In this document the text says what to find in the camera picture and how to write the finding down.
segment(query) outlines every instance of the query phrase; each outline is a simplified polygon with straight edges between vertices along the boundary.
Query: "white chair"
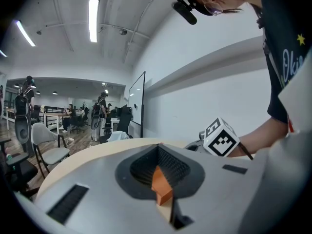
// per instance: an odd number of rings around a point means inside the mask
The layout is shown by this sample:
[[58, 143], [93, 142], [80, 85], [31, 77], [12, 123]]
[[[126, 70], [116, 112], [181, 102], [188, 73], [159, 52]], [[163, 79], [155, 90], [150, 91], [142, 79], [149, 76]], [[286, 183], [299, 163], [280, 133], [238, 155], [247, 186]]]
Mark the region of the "white chair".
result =
[[[60, 138], [62, 138], [64, 147], [60, 147]], [[58, 147], [50, 149], [41, 154], [39, 145], [42, 143], [58, 140]], [[34, 146], [36, 159], [43, 178], [45, 178], [40, 166], [38, 154], [45, 169], [49, 173], [48, 165], [54, 165], [61, 162], [64, 158], [69, 157], [69, 149], [66, 147], [64, 136], [51, 132], [44, 124], [35, 123], [31, 129], [31, 142]]]

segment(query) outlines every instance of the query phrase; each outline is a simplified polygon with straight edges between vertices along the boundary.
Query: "fluorescent light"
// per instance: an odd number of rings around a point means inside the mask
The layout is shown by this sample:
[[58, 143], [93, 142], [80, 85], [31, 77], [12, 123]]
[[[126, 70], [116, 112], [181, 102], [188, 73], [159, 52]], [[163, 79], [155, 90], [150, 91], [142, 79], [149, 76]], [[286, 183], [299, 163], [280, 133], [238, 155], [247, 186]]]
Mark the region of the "fluorescent light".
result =
[[89, 0], [89, 33], [91, 42], [98, 41], [98, 3], [99, 0]]
[[20, 21], [16, 22], [16, 25], [18, 26], [19, 30], [21, 31], [21, 33], [23, 34], [23, 36], [26, 38], [26, 40], [29, 42], [29, 44], [32, 47], [35, 47], [35, 44], [33, 43], [33, 41], [31, 41], [31, 39], [29, 38], [29, 36], [27, 35], [26, 31], [24, 30], [22, 24]]
[[1, 51], [1, 49], [0, 49], [0, 54], [2, 54], [4, 57], [8, 57], [8, 56], [6, 56], [6, 54], [4, 52]]

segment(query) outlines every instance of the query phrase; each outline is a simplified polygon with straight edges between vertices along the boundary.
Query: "ceiling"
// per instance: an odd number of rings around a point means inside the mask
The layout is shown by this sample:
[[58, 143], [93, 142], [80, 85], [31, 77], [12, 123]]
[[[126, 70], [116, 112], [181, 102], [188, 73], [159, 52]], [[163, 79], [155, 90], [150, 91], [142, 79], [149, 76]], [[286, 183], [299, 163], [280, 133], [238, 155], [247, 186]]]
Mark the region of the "ceiling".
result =
[[[123, 95], [124, 87], [116, 85], [108, 85], [102, 87], [99, 81], [82, 80], [82, 79], [65, 79], [65, 78], [34, 78], [36, 88], [40, 91], [41, 96], [51, 96], [57, 91], [59, 96], [72, 98], [97, 98], [104, 89], [108, 90], [109, 96], [120, 97]], [[22, 85], [25, 79], [8, 80], [6, 87], [15, 88], [14, 84]]]
[[[28, 0], [16, 20], [21, 20], [36, 47], [31, 47], [12, 23], [1, 50], [13, 58], [25, 51], [34, 58], [42, 52], [55, 56], [59, 52], [92, 53], [103, 61], [132, 67], [172, 11], [173, 1], [100, 0], [97, 43], [93, 43], [88, 32], [89, 0]], [[122, 36], [120, 29], [126, 29], [127, 34]]]

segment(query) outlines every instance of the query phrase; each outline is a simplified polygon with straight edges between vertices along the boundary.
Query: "person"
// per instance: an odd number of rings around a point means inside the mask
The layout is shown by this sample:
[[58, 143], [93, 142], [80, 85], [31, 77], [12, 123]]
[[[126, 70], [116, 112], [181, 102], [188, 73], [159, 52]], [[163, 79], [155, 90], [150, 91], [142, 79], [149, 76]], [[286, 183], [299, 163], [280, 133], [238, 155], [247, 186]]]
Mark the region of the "person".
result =
[[30, 114], [34, 111], [34, 106], [35, 106], [35, 93], [31, 88], [31, 85], [33, 83], [35, 83], [33, 78], [31, 76], [28, 76], [26, 78], [26, 81], [23, 84], [23, 87], [20, 93], [20, 96], [27, 98], [27, 101], [29, 103], [29, 110], [28, 110], [28, 114], [26, 115], [27, 120], [28, 120], [29, 138], [26, 143], [22, 144], [23, 151], [25, 153], [28, 153], [29, 157], [33, 157], [35, 155], [33, 145], [31, 143], [31, 117], [30, 117]]
[[[311, 23], [307, 20], [309, 0], [188, 0], [190, 6], [207, 16], [239, 13], [249, 3], [259, 20], [255, 27], [264, 28], [263, 48], [271, 80], [271, 101], [266, 122], [253, 132], [240, 137], [241, 143], [254, 154], [272, 146], [289, 132], [294, 132], [291, 119], [278, 98], [281, 90], [298, 72], [311, 47]], [[243, 156], [237, 147], [230, 156]]]
[[2, 115], [3, 86], [0, 86], [0, 116]]
[[108, 107], [106, 108], [106, 112], [107, 113], [110, 113], [110, 107], [111, 107], [112, 105], [110, 104], [110, 103], [108, 103]]
[[112, 114], [116, 114], [117, 113], [117, 107], [115, 107], [112, 111], [111, 111]]
[[81, 119], [83, 119], [83, 117], [84, 117], [84, 114], [85, 114], [85, 112], [84, 112], [84, 109], [82, 108], [82, 107], [80, 107], [79, 108], [79, 112], [81, 113]]
[[106, 114], [106, 101], [105, 98], [107, 97], [107, 94], [105, 92], [101, 93], [101, 96], [98, 97], [95, 105], [100, 105], [100, 113], [99, 113], [99, 120], [100, 124], [98, 124], [98, 127], [95, 128], [94, 130], [91, 131], [91, 139], [93, 141], [98, 141], [100, 136], [104, 135], [104, 129], [106, 119], [107, 119], [107, 114]]
[[73, 117], [75, 116], [75, 110], [74, 106], [72, 104], [68, 105], [68, 109], [64, 108], [66, 115], [69, 116], [69, 118], [64, 118], [63, 125], [59, 128], [59, 130], [63, 130], [62, 133], [66, 133], [68, 127], [70, 124], [73, 124]]

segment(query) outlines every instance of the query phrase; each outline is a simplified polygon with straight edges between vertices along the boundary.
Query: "backpack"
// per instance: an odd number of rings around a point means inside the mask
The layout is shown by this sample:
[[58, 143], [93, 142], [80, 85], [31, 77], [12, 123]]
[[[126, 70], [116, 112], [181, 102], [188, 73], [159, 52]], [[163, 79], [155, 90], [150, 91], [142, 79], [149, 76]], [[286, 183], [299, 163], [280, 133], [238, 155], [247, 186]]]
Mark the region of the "backpack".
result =
[[93, 116], [99, 116], [101, 114], [103, 114], [103, 111], [101, 109], [101, 102], [104, 99], [97, 99], [97, 101], [95, 102], [95, 104], [93, 105]]
[[27, 88], [25, 92], [21, 92], [14, 99], [14, 113], [15, 116], [25, 116], [29, 112], [29, 101], [27, 98], [28, 92], [31, 88]]

